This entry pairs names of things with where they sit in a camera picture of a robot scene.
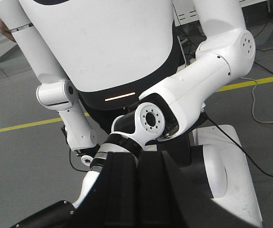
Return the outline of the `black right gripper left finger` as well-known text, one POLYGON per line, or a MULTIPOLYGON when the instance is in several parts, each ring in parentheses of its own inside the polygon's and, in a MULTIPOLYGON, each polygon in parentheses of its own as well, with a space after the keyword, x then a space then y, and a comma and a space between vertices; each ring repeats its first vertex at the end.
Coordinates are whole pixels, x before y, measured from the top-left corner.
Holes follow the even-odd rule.
POLYGON ((73 228, 136 226, 136 164, 131 153, 109 153, 98 179, 72 217, 73 228))

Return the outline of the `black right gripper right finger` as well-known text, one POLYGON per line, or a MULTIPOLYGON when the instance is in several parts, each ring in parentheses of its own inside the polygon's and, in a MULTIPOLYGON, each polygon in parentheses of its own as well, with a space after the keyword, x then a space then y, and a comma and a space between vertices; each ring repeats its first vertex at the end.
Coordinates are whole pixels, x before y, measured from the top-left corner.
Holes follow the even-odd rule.
POLYGON ((138 227, 258 228, 208 198, 166 152, 143 152, 138 162, 138 227))

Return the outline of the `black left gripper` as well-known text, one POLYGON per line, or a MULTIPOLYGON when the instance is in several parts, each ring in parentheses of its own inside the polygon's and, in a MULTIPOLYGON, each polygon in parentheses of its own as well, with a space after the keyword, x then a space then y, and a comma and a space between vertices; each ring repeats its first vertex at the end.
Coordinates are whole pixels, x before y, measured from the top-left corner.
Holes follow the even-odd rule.
POLYGON ((63 228, 76 208, 61 200, 15 223, 12 228, 63 228))

